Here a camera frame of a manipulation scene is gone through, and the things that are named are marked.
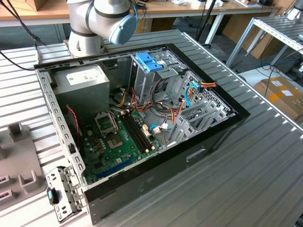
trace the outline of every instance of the slotted metal table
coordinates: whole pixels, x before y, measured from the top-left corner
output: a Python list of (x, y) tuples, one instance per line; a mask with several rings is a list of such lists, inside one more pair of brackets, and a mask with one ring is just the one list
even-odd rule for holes
[[(250, 113), (219, 150), (101, 221), (100, 227), (288, 227), (303, 212), (303, 130), (178, 30), (134, 35), (110, 52), (174, 43)], [(63, 44), (41, 47), (44, 62), (70, 58)], [(34, 48), (4, 51), (23, 67)], [(44, 174), (67, 165), (34, 72), (0, 58), (0, 130), (29, 125)], [(0, 226), (91, 226), (86, 210), (59, 225), (46, 192), (0, 212)]]
[(258, 44), (258, 41), (260, 40), (260, 38), (263, 37), (263, 34), (268, 33), (285, 44), (282, 50), (276, 55), (275, 59), (271, 62), (272, 65), (276, 63), (276, 61), (287, 49), (287, 47), (291, 47), (295, 51), (298, 51), (303, 54), (303, 41), (299, 39), (299, 35), (303, 34), (303, 20), (300, 21), (300, 23), (295, 23), (284, 16), (256, 17), (251, 19), (242, 37), (238, 41), (235, 49), (230, 55), (226, 63), (228, 67), (231, 66), (232, 62), (239, 53), (241, 47), (243, 46), (245, 40), (249, 36), (254, 26), (261, 28), (261, 30), (259, 31), (255, 39), (251, 43), (250, 47), (248, 48), (248, 53), (254, 48), (256, 44)]

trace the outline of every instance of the wooden table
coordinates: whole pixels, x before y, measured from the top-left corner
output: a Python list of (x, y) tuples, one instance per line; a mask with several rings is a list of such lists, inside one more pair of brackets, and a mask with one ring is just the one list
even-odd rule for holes
[[(203, 7), (194, 8), (189, 3), (185, 6), (178, 6), (170, 1), (151, 1), (147, 2), (146, 6), (146, 18), (200, 16), (203, 12)], [(267, 6), (263, 6), (262, 8), (246, 8), (241, 4), (230, 0), (227, 3), (224, 3), (222, 7), (213, 9), (211, 15), (216, 15), (217, 17), (209, 32), (206, 43), (211, 43), (224, 15), (270, 13), (270, 16), (274, 16), (279, 9), (280, 7)], [(26, 25), (64, 24), (70, 22), (68, 6), (65, 0), (48, 0), (38, 12), (23, 9), (17, 9), (17, 11)], [(138, 14), (140, 18), (144, 16), (142, 10), (139, 10)], [(19, 26), (19, 22), (3, 7), (0, 7), (0, 27), (6, 26)]]

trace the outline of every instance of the blue drive bracket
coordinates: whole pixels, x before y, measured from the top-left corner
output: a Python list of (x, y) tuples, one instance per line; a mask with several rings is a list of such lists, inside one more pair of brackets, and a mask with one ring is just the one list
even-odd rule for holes
[(138, 53), (136, 54), (136, 57), (148, 72), (154, 72), (163, 69), (163, 65), (159, 65), (148, 53)]

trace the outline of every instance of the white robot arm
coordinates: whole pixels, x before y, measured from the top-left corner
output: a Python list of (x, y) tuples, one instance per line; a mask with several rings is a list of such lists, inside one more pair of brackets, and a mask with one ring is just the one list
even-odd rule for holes
[(298, 0), (286, 15), (289, 20), (301, 23), (303, 18), (303, 0)]
[(71, 20), (69, 50), (75, 57), (101, 53), (103, 38), (122, 45), (133, 35), (137, 19), (129, 0), (67, 0)]

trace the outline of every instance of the white connector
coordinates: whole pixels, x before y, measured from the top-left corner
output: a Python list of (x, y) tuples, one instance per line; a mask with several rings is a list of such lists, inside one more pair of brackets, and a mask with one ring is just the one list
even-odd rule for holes
[(160, 128), (157, 126), (157, 127), (155, 127), (155, 128), (153, 128), (153, 130), (152, 130), (155, 134), (159, 134), (159, 133), (161, 133), (161, 130), (160, 130)]

